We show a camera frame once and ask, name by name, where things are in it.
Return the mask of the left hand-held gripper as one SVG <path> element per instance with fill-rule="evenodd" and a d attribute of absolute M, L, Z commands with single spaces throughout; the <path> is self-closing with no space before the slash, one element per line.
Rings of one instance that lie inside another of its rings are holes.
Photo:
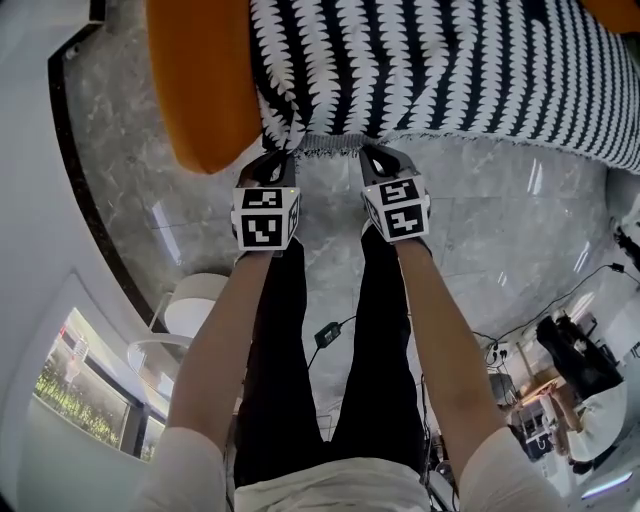
<path fill-rule="evenodd" d="M 301 196 L 293 153 L 268 152 L 247 164 L 233 190 L 230 214 L 240 255 L 284 253 L 296 237 Z"/>

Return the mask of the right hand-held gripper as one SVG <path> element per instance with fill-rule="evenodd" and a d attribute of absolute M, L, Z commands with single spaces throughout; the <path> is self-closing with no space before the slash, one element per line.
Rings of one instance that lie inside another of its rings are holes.
<path fill-rule="evenodd" d="M 417 175 L 418 171 L 407 154 L 381 145 L 375 145 L 373 149 L 374 158 L 368 148 L 359 150 L 365 186 L 363 199 L 372 224 L 389 243 L 428 235 L 431 200 L 424 178 Z M 375 161 L 385 176 L 407 176 L 377 184 Z"/>

